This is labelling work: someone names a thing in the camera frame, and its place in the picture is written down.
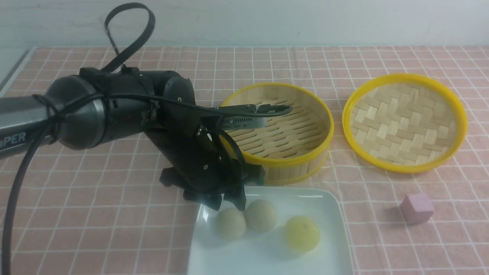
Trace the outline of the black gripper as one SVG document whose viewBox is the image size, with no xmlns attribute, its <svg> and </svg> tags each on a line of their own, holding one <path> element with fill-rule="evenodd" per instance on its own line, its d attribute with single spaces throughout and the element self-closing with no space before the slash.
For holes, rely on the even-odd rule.
<svg viewBox="0 0 489 275">
<path fill-rule="evenodd" d="M 265 183 L 262 165 L 231 157 L 220 139 L 222 130 L 208 131 L 198 126 L 187 134 L 182 125 L 170 120 L 167 125 L 151 128 L 145 134 L 171 164 L 162 169 L 159 182 L 182 189 L 187 201 L 219 211 L 225 200 L 239 211 L 245 211 L 245 185 Z"/>
</svg>

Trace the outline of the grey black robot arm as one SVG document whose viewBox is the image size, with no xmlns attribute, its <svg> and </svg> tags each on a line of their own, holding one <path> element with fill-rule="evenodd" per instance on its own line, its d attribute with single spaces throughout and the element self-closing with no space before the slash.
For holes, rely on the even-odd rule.
<svg viewBox="0 0 489 275">
<path fill-rule="evenodd" d="M 190 80 L 173 71 L 104 73 L 82 68 L 55 80 L 43 95 L 1 98 L 1 158 L 56 142 L 86 150 L 145 133 L 166 157 L 159 181 L 183 190 L 185 200 L 213 210 L 222 200 L 239 210 L 244 185 L 264 185 L 264 168 L 225 148 L 226 118 L 249 117 L 252 107 L 205 108 L 194 102 Z"/>
</svg>

